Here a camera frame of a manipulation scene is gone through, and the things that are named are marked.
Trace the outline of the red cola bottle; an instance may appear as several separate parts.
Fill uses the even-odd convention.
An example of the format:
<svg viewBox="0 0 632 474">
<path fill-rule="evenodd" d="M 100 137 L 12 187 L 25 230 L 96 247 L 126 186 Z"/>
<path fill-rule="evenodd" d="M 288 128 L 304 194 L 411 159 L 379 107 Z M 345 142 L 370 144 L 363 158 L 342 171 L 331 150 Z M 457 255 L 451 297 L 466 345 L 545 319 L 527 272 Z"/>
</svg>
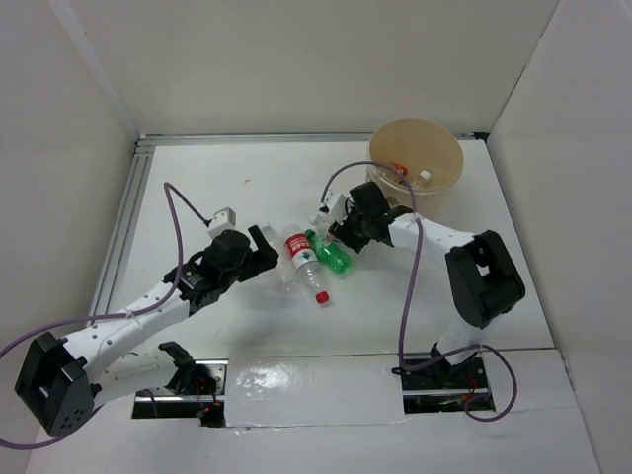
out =
<svg viewBox="0 0 632 474">
<path fill-rule="evenodd" d="M 406 178 L 409 171 L 408 168 L 400 163 L 397 162 L 389 162 L 388 165 L 394 170 L 394 173 Z"/>
</svg>

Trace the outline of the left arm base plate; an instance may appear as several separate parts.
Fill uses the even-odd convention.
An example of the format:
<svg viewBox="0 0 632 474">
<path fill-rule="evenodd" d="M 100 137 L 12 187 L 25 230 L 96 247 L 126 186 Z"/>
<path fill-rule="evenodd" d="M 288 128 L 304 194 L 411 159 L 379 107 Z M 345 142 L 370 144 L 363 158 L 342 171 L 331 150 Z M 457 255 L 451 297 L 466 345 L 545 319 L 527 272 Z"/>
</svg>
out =
<svg viewBox="0 0 632 474">
<path fill-rule="evenodd" d="M 158 387 L 138 391 L 133 420 L 185 420 L 205 428 L 224 428 L 227 359 L 199 359 L 193 377 L 182 388 Z"/>
</svg>

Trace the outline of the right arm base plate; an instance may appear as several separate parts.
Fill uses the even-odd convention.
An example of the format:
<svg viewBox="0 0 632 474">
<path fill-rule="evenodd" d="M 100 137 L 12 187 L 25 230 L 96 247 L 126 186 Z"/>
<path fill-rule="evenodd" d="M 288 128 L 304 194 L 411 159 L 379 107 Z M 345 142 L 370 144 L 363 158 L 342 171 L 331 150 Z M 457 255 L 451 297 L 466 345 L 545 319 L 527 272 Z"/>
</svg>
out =
<svg viewBox="0 0 632 474">
<path fill-rule="evenodd" d="M 404 413 L 407 415 L 463 412 L 466 401 L 471 411 L 494 412 L 485 365 L 475 355 L 452 372 L 442 372 L 443 362 L 418 371 L 401 366 L 391 368 L 400 379 Z"/>
</svg>

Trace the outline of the blue white label bottle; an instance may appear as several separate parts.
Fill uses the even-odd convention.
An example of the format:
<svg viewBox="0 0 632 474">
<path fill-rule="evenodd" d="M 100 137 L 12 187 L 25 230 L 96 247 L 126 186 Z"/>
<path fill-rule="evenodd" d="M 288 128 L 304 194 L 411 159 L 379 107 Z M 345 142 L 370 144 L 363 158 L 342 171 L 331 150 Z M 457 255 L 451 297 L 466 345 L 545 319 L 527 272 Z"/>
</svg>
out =
<svg viewBox="0 0 632 474">
<path fill-rule="evenodd" d="M 321 235 L 327 242 L 334 242 L 336 237 L 330 231 L 330 228 L 341 219 L 338 212 L 317 211 L 311 220 L 311 227 Z"/>
</svg>

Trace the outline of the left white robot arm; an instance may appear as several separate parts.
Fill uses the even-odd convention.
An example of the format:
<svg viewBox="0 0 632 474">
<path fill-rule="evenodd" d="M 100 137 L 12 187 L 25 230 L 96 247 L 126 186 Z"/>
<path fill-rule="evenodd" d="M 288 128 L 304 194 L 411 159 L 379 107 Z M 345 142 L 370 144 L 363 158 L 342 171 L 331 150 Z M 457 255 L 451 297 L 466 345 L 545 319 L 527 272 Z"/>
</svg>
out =
<svg viewBox="0 0 632 474">
<path fill-rule="evenodd" d="M 46 433 L 63 437 L 101 406 L 141 390 L 215 394 L 217 382 L 181 345 L 142 344 L 215 303 L 234 283 L 273 269 L 278 253 L 258 226 L 224 230 L 204 250 L 113 316 L 57 338 L 43 332 L 30 344 L 15 391 Z"/>
</svg>

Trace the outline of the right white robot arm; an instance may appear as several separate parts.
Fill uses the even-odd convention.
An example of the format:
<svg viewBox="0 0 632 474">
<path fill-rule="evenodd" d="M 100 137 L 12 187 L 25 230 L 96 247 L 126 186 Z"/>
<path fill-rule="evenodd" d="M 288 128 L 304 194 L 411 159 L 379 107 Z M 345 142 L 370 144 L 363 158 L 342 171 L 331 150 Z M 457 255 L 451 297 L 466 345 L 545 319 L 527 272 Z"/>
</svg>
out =
<svg viewBox="0 0 632 474">
<path fill-rule="evenodd" d="M 373 182 L 346 195 L 326 191 L 319 204 L 328 233 L 359 253 L 371 242 L 413 253 L 411 278 L 421 258 L 445 265 L 456 310 L 448 329 L 431 349 L 433 362 L 420 369 L 442 387 L 454 386 L 480 347 L 484 330 L 525 297 L 525 285 L 502 237 L 495 231 L 459 231 L 420 216 L 412 208 L 390 206 Z"/>
</svg>

